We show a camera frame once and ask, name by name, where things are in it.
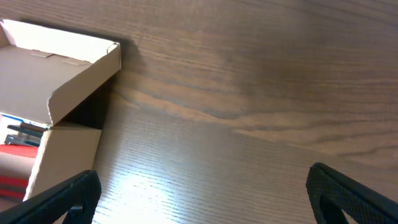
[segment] wooden table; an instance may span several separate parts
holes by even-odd
[[[121,42],[95,223],[314,223],[322,161],[398,199],[392,0],[0,0]]]

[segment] cardboard box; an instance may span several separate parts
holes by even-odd
[[[111,40],[10,20],[0,25],[0,113],[49,129],[26,200],[92,168],[101,130],[61,120],[121,68],[121,51]]]

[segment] box flap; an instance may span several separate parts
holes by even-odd
[[[0,46],[1,113],[53,126],[121,67],[120,46],[110,40],[1,25],[10,43]]]
[[[100,137],[101,130],[92,128],[45,131],[24,200],[91,169]]]
[[[108,54],[111,40],[75,34],[25,22],[1,21],[10,44],[29,50],[39,50],[95,63]]]

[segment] box lid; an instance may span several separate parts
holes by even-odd
[[[0,112],[53,126],[121,68],[119,43],[0,21]]]

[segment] red stripe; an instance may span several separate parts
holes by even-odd
[[[20,188],[25,189],[27,187],[28,183],[29,183],[29,181],[25,180],[25,179],[0,176],[0,184],[3,184],[3,185],[11,185],[11,186],[20,187]]]
[[[36,158],[37,150],[38,148],[33,146],[0,145],[0,152],[29,158]]]
[[[23,193],[13,192],[10,190],[1,190],[1,189],[0,189],[0,195],[6,197],[19,198],[19,199],[24,199],[25,197],[25,194]]]

